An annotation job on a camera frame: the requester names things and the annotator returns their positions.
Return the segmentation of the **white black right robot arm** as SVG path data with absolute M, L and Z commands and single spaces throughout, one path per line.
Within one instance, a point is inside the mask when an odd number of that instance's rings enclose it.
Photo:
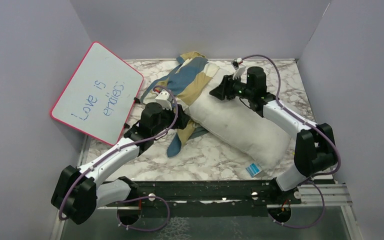
M 240 69 L 224 75 L 221 83 L 209 94 L 221 101 L 246 99 L 249 108 L 270 120 L 295 140 L 294 164 L 269 182 L 269 199 L 280 204 L 289 192 L 313 176 L 325 175 L 325 170 L 341 165 L 332 127 L 317 124 L 286 107 L 277 95 L 267 90 L 267 75 L 263 68 L 247 69 L 246 82 L 241 81 Z

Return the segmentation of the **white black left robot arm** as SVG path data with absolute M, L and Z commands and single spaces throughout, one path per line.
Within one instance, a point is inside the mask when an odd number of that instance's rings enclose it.
M 133 181 L 126 177 L 106 183 L 106 179 L 124 164 L 139 157 L 169 130 L 183 130 L 190 117 L 181 104 L 171 109 L 157 102 L 147 103 L 140 119 L 131 125 L 120 140 L 95 160 L 65 167 L 58 178 L 51 204 L 58 209 L 61 221 L 84 223 L 101 206 L 121 201 L 132 205 L 137 200 Z

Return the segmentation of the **white pillow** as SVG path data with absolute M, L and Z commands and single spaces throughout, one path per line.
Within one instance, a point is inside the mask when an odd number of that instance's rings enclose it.
M 248 109 L 238 98 L 219 100 L 210 95 L 229 72 L 220 68 L 189 106 L 191 118 L 215 137 L 240 151 L 245 159 L 239 167 L 249 165 L 272 175 L 275 169 L 292 158 L 292 138 L 272 121 Z

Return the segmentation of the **blue beige checked pillowcase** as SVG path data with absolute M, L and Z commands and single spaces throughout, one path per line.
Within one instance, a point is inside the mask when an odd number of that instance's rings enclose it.
M 176 58 L 178 66 L 167 75 L 153 81 L 140 97 L 142 104 L 154 102 L 157 94 L 155 86 L 164 86 L 176 97 L 185 112 L 199 98 L 205 86 L 213 79 L 220 69 L 198 52 L 188 52 Z M 179 154 L 188 140 L 207 134 L 209 131 L 194 120 L 189 120 L 185 129 L 177 130 L 166 150 L 169 158 Z

